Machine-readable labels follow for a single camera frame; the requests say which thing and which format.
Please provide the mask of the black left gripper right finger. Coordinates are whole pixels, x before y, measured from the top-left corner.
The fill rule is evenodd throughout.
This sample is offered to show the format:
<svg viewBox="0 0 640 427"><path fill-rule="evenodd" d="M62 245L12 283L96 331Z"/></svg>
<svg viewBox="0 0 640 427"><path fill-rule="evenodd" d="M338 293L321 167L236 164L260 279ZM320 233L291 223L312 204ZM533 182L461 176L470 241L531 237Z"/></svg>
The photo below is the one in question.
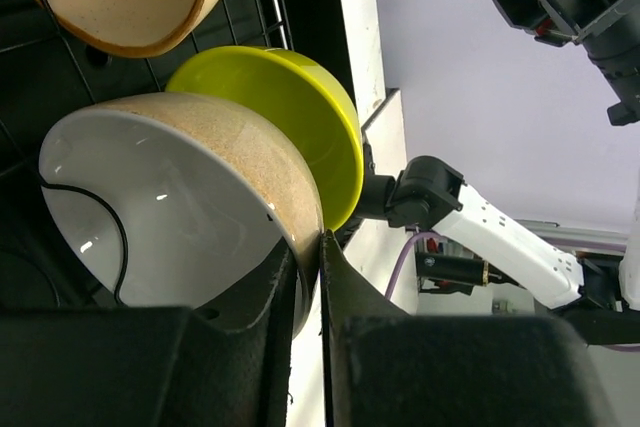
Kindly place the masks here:
<svg viewBox="0 0 640 427"><path fill-rule="evenodd" d="M551 316L416 316L319 251L330 426L614 426L587 354Z"/></svg>

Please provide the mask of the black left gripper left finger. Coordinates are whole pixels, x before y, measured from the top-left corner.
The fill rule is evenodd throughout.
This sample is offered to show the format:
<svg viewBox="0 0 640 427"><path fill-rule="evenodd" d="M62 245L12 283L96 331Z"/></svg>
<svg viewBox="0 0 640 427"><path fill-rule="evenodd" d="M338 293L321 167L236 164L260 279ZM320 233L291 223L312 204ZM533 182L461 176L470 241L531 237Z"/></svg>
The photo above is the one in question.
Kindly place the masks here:
<svg viewBox="0 0 640 427"><path fill-rule="evenodd" d="M1 317L5 426L282 426L295 261L277 244L206 306Z"/></svg>

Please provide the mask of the white speckled ceramic bowl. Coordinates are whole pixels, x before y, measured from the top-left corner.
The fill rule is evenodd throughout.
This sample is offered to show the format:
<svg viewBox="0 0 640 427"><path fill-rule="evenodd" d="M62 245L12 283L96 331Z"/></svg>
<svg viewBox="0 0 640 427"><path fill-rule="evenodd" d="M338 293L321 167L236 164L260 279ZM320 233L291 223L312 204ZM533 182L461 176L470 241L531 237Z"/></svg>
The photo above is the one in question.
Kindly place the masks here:
<svg viewBox="0 0 640 427"><path fill-rule="evenodd" d="M112 100L59 120L39 171L64 240L124 305L202 307L285 242L304 326L320 198L298 149L263 116L188 93Z"/></svg>

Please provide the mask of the lime green bowl front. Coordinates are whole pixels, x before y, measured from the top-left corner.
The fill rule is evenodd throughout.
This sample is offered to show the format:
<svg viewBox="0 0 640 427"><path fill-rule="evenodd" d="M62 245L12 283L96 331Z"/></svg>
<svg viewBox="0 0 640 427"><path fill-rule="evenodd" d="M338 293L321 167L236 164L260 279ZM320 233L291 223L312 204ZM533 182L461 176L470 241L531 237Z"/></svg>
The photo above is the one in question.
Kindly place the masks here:
<svg viewBox="0 0 640 427"><path fill-rule="evenodd" d="M350 218L364 182L357 109L341 83L316 61L284 48L216 47L184 62L166 89L224 98L264 116L307 162L325 226L336 231Z"/></svg>

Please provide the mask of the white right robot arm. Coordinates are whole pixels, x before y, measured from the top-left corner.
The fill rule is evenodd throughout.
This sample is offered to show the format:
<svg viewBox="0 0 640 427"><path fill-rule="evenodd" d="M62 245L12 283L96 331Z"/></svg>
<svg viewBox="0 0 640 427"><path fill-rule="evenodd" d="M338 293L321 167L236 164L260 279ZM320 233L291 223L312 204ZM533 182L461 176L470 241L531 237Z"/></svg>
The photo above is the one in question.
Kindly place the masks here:
<svg viewBox="0 0 640 427"><path fill-rule="evenodd" d="M584 47L617 95L617 127L639 119L639 0L492 0L506 22L540 43ZM439 158L420 156L397 176L369 175L356 213L452 240L565 318L590 345L639 346L639 237L617 268L549 244L504 215Z"/></svg>

